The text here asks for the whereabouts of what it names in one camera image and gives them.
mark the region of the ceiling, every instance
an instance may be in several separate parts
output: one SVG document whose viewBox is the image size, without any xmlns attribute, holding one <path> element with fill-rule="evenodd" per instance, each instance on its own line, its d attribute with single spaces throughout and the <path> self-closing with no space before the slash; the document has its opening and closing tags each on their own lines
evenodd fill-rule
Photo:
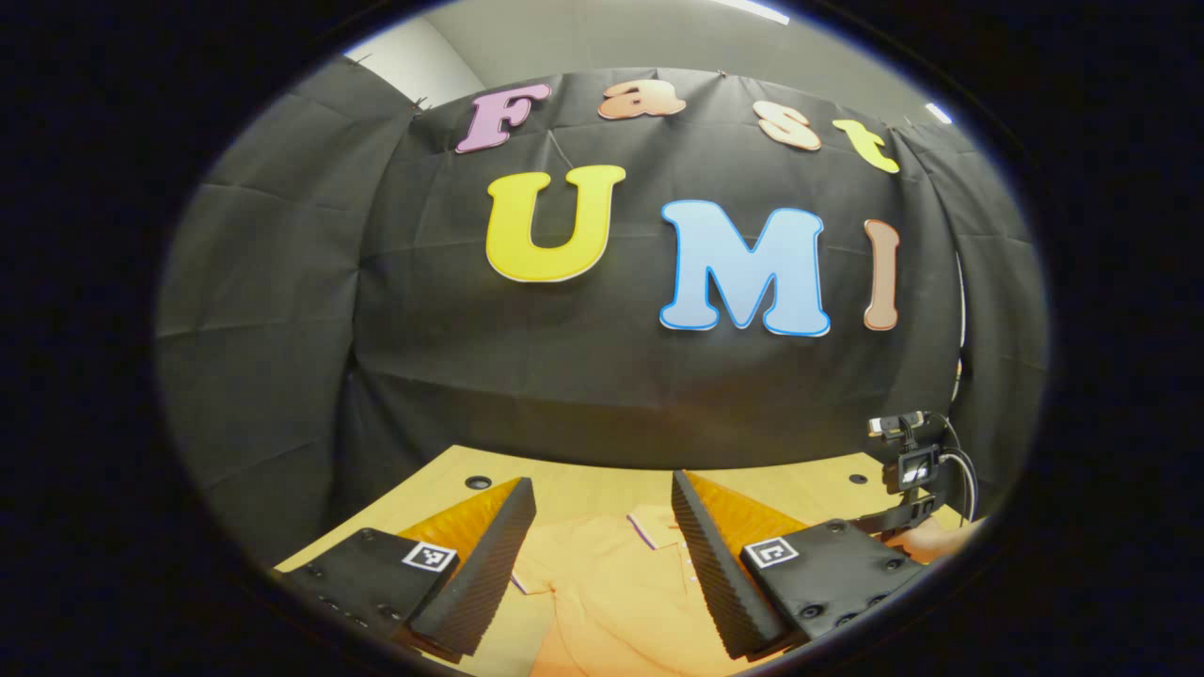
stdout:
<svg viewBox="0 0 1204 677">
<path fill-rule="evenodd" d="M 889 124 L 933 122 L 917 87 L 797 16 L 781 25 L 710 0 L 460 0 L 425 18 L 486 88 L 604 67 L 724 70 Z"/>
</svg>

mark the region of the polo shirt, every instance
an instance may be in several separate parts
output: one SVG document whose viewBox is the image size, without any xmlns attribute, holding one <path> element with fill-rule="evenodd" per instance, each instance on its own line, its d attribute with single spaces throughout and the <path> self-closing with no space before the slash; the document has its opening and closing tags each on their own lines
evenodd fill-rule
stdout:
<svg viewBox="0 0 1204 677">
<path fill-rule="evenodd" d="M 668 506 L 533 528 L 512 581 L 554 596 L 531 677 L 718 677 L 774 658 L 727 657 Z"/>
</svg>

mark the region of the light blue letter m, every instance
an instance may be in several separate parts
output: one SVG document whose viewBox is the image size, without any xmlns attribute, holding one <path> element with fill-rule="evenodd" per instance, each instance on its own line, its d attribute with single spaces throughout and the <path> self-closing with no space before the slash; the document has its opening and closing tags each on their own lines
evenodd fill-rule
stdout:
<svg viewBox="0 0 1204 677">
<path fill-rule="evenodd" d="M 820 304 L 816 243 L 824 222 L 802 210 L 777 210 L 752 249 L 724 210 L 706 200 L 678 200 L 661 214 L 677 229 L 678 270 L 673 302 L 661 308 L 669 329 L 703 331 L 719 324 L 719 311 L 708 302 L 707 276 L 736 326 L 752 322 L 761 299 L 774 282 L 773 306 L 765 326 L 774 334 L 822 336 L 831 322 Z"/>
</svg>

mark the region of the table surface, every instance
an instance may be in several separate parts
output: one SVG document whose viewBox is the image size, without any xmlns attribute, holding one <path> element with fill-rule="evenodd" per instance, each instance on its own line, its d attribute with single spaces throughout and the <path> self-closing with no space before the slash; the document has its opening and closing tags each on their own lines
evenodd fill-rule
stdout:
<svg viewBox="0 0 1204 677">
<path fill-rule="evenodd" d="M 789 465 L 696 471 L 805 524 L 833 518 L 852 519 L 898 505 L 886 493 L 881 464 L 856 453 Z M 326 535 L 277 565 L 291 571 L 324 553 L 359 529 L 371 526 L 396 534 L 431 514 L 472 498 L 477 490 L 465 479 L 483 475 L 501 484 L 530 477 L 535 489 L 532 528 L 578 517 L 625 516 L 637 505 L 669 505 L 672 471 L 626 470 L 551 463 L 450 447 L 376 502 Z M 862 475 L 864 484 L 849 476 Z M 945 529 L 957 526 L 958 516 L 949 506 L 936 512 Z M 553 618 L 553 596 L 526 596 L 507 585 L 497 614 L 482 637 L 476 655 L 452 665 L 478 677 L 526 677 Z"/>
</svg>

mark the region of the shirt collar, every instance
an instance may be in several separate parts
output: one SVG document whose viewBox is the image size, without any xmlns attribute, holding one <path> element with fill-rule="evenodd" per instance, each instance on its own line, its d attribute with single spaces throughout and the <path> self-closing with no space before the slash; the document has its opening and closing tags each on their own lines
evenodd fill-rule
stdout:
<svg viewBox="0 0 1204 677">
<path fill-rule="evenodd" d="M 627 522 L 654 551 L 685 542 L 673 508 L 668 506 L 636 506 L 627 513 Z"/>
</svg>

